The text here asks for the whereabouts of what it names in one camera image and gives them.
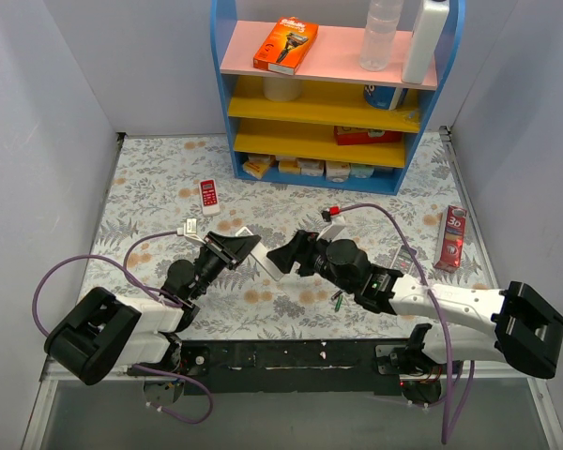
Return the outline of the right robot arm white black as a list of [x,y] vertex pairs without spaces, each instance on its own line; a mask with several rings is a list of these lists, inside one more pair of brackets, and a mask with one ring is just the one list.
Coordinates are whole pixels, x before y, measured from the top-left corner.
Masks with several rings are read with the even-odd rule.
[[563,316],[526,283],[512,281],[506,290],[428,287],[370,262],[350,239],[328,241],[316,232],[298,231],[266,256],[285,275],[319,275],[370,312],[444,319],[447,333],[426,331],[406,348],[406,363],[416,372],[443,363],[449,345],[455,360],[505,362],[544,380],[556,374]]

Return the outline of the white remote control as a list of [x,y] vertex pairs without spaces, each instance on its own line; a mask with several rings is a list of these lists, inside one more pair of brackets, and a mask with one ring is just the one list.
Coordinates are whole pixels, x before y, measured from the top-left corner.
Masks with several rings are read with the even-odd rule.
[[279,268],[267,257],[268,248],[259,242],[250,252],[250,257],[257,262],[261,268],[275,281],[280,281],[283,273]]

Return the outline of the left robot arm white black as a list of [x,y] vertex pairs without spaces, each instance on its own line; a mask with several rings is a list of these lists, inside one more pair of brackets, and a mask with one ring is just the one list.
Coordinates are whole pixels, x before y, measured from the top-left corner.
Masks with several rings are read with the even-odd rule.
[[177,333],[187,329],[200,308],[194,303],[225,270],[242,264],[260,243],[258,235],[200,239],[190,262],[173,262],[159,298],[131,298],[97,287],[49,333],[44,351],[87,385],[101,381],[113,368],[136,364],[159,374],[182,364]]

